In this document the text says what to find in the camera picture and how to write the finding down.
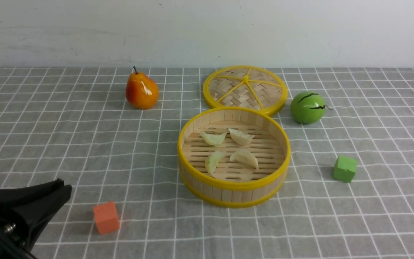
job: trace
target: gray checkered tablecloth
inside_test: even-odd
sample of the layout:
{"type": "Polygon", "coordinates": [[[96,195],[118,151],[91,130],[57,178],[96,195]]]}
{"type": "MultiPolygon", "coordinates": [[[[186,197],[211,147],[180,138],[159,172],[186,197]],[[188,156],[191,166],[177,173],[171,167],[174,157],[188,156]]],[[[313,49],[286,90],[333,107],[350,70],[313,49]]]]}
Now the gray checkered tablecloth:
{"type": "Polygon", "coordinates": [[[0,68],[0,187],[61,178],[74,186],[33,253],[40,259],[414,259],[414,69],[270,68],[289,88],[273,118],[292,161],[277,195],[225,209],[177,175],[181,127],[208,107],[215,69],[142,69],[160,87],[152,110],[125,101],[130,68],[0,68]],[[319,122],[289,113],[303,90],[324,96],[319,122]],[[334,181],[337,155],[358,160],[334,181]],[[100,236],[92,207],[113,200],[120,230],[100,236]]]}

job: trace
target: bamboo steamer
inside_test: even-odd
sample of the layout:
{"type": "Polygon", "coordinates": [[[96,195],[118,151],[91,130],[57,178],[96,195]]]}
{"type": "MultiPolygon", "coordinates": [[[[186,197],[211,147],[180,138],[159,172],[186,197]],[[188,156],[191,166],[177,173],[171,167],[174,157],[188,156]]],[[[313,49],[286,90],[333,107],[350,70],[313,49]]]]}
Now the bamboo steamer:
{"type": "Polygon", "coordinates": [[[271,198],[281,187],[290,162],[290,143],[281,126],[270,117],[247,108],[222,107],[206,110],[183,127],[178,140],[179,174],[186,187],[214,205],[245,208],[271,198]],[[221,134],[235,128],[254,134],[248,146],[237,145],[228,133],[220,146],[209,146],[201,131],[221,134]],[[259,169],[230,162],[230,155],[248,149],[259,169]],[[207,174],[205,159],[213,151],[227,153],[214,177],[207,174]]]}
{"type": "Polygon", "coordinates": [[[285,105],[288,90],[274,73],[254,66],[230,66],[213,72],[202,87],[210,108],[225,106],[274,115],[285,105]]]}

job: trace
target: green ball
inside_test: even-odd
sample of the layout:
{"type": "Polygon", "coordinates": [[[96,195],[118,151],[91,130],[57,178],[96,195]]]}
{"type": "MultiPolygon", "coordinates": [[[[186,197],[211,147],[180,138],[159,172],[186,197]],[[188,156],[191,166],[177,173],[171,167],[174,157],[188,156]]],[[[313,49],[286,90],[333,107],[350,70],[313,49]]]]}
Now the green ball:
{"type": "Polygon", "coordinates": [[[305,91],[297,94],[290,105],[293,118],[301,124],[311,124],[325,114],[325,101],[315,92],[305,91]]]}

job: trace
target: yellow rim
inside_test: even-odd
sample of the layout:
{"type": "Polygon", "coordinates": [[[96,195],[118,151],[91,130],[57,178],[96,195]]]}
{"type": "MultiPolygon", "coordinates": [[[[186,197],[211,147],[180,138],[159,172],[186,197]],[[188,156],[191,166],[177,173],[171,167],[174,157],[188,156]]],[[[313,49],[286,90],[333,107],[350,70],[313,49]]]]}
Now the yellow rim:
{"type": "MultiPolygon", "coordinates": [[[[249,80],[249,82],[261,82],[261,81],[257,81],[257,80],[249,80]]],[[[204,100],[207,103],[207,105],[209,105],[210,108],[222,108],[225,107],[223,105],[221,105],[219,102],[221,100],[223,100],[224,97],[226,97],[227,95],[229,95],[234,89],[236,89],[237,87],[239,87],[240,85],[246,84],[247,87],[249,88],[249,91],[252,93],[252,95],[255,97],[258,105],[260,105],[261,110],[257,110],[259,113],[261,114],[265,114],[268,116],[272,116],[276,113],[278,113],[285,105],[285,102],[287,100],[287,94],[288,94],[288,90],[287,87],[285,85],[285,83],[281,80],[281,78],[279,78],[278,76],[276,76],[274,73],[260,68],[260,67],[255,67],[255,66],[247,66],[247,65],[239,65],[239,66],[230,66],[230,67],[226,67],[220,70],[217,70],[215,72],[213,72],[211,75],[209,75],[209,77],[207,77],[207,79],[204,82],[204,85],[202,86],[202,93],[204,95],[204,100]],[[279,85],[277,84],[273,84],[270,82],[265,82],[266,84],[271,84],[277,87],[281,87],[282,88],[282,95],[281,98],[279,99],[278,102],[276,102],[274,105],[268,107],[268,108],[264,108],[261,105],[260,101],[258,100],[255,91],[250,87],[248,82],[244,82],[243,79],[241,78],[236,78],[236,77],[229,77],[229,76],[218,76],[218,74],[225,72],[226,70],[229,69],[235,69],[235,68],[248,68],[248,73],[247,75],[250,73],[251,69],[255,69],[255,70],[259,70],[262,72],[265,72],[266,74],[272,76],[274,79],[276,79],[279,82],[279,85]],[[227,93],[225,93],[225,95],[223,95],[221,98],[219,98],[218,100],[215,100],[209,93],[209,89],[208,86],[210,84],[210,81],[216,77],[220,77],[220,78],[233,78],[233,79],[237,79],[240,81],[239,84],[237,84],[235,87],[233,87],[231,90],[229,90],[227,93]]]]}
{"type": "Polygon", "coordinates": [[[285,131],[282,129],[282,127],[279,124],[277,124],[275,120],[271,119],[271,117],[263,115],[263,114],[255,111],[255,110],[250,110],[250,109],[240,108],[240,107],[225,107],[225,106],[221,107],[221,108],[214,108],[214,109],[206,110],[205,112],[199,113],[198,115],[191,118],[191,120],[189,120],[183,126],[183,129],[181,130],[179,140],[178,140],[177,150],[178,150],[179,160],[181,161],[182,166],[184,168],[186,168],[192,176],[196,177],[199,181],[204,182],[206,184],[209,184],[213,187],[218,187],[218,188],[227,189],[227,190],[252,190],[252,189],[255,189],[255,188],[262,187],[262,186],[276,180],[279,176],[281,176],[281,174],[283,174],[285,169],[287,169],[287,167],[289,167],[290,153],[291,153],[289,138],[285,134],[285,131]],[[194,122],[194,120],[196,120],[197,118],[199,118],[202,115],[205,115],[207,113],[213,113],[217,110],[244,110],[246,112],[255,113],[257,115],[260,115],[265,120],[267,120],[270,123],[276,125],[277,128],[279,129],[280,133],[283,134],[283,136],[285,138],[285,143],[286,143],[286,146],[287,146],[284,163],[272,174],[270,174],[266,177],[263,177],[261,179],[255,180],[255,181],[251,181],[251,182],[228,182],[228,181],[225,181],[225,180],[215,179],[215,178],[206,176],[202,172],[200,172],[199,170],[195,169],[194,166],[192,166],[183,155],[182,145],[181,145],[183,133],[185,132],[186,128],[191,123],[194,122]]]}
{"type": "Polygon", "coordinates": [[[287,177],[287,174],[285,174],[284,178],[282,179],[282,182],[279,183],[279,185],[276,187],[276,189],[274,189],[271,193],[269,193],[268,195],[266,195],[263,198],[260,198],[258,200],[254,200],[254,201],[250,201],[250,202],[225,202],[225,201],[220,201],[220,200],[214,200],[206,195],[201,194],[200,192],[198,192],[197,190],[195,190],[194,188],[192,188],[189,183],[186,182],[186,179],[184,178],[184,176],[182,174],[179,174],[181,177],[181,180],[183,181],[184,185],[188,188],[188,190],[190,190],[192,193],[194,193],[194,195],[196,195],[197,197],[199,197],[202,200],[205,200],[209,203],[212,203],[213,205],[217,205],[217,206],[221,206],[221,207],[227,207],[227,208],[247,208],[247,207],[252,207],[255,205],[258,205],[260,203],[265,202],[266,200],[269,200],[269,198],[271,198],[274,194],[276,194],[276,192],[281,188],[281,186],[284,184],[285,178],[287,177]]]}

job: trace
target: white wall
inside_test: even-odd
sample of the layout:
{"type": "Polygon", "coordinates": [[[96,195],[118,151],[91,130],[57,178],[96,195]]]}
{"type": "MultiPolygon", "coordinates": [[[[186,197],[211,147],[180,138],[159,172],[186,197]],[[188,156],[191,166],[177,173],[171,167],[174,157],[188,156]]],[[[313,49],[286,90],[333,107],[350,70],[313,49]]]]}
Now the white wall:
{"type": "Polygon", "coordinates": [[[0,66],[414,66],[414,0],[0,0],[0,66]]]}

